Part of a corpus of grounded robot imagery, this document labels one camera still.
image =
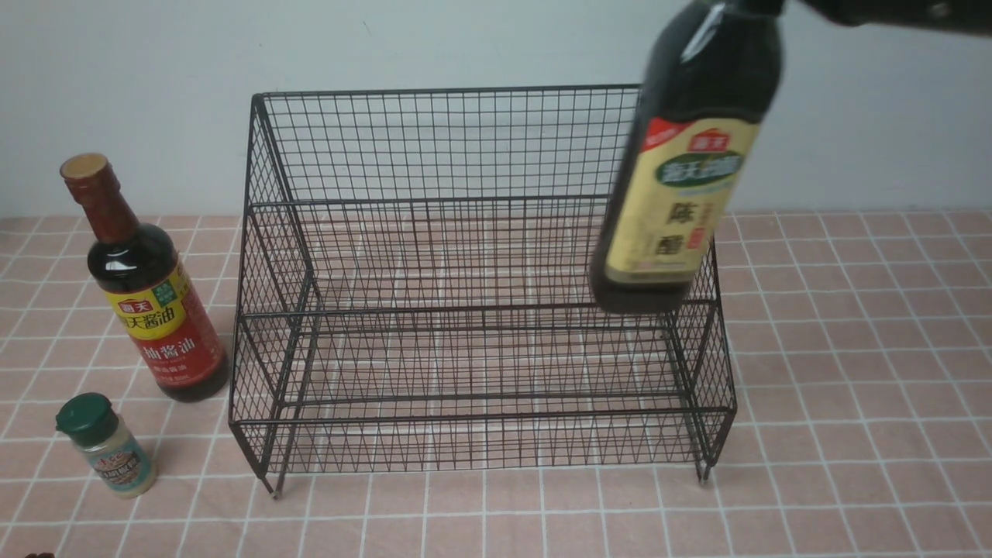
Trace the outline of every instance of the vinegar bottle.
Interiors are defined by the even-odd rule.
[[[230,374],[227,355],[169,235],[138,221],[103,155],[73,157],[60,174],[96,235],[89,273],[159,388],[177,401],[216,393]]]
[[[784,0],[694,0],[655,42],[589,267],[613,314],[677,309],[782,74]]]

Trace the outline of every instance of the bottle neck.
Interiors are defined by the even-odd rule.
[[[138,233],[141,223],[121,196],[121,185],[105,157],[95,153],[73,157],[62,165],[62,178],[86,211],[97,241],[120,244]]]

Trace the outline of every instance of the red label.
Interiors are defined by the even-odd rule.
[[[688,142],[689,153],[723,153],[730,145],[730,134],[710,128],[692,136]]]
[[[186,318],[171,334],[156,340],[131,338],[155,379],[167,387],[185,387],[209,376],[224,358],[224,348],[189,286],[183,298]]]
[[[644,147],[641,148],[641,152],[651,151],[660,145],[668,143],[672,138],[681,134],[683,130],[691,125],[692,122],[688,124],[674,124],[661,118],[652,118],[648,122],[648,133],[644,137]]]

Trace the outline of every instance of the wire rack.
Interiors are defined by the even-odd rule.
[[[252,99],[230,426],[287,474],[695,462],[736,413],[716,259],[611,316],[634,85]],[[270,476],[276,476],[275,485]]]

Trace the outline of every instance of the green cap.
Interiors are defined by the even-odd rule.
[[[82,393],[62,406],[56,430],[68,434],[77,446],[95,446],[114,435],[120,419],[102,393]]]

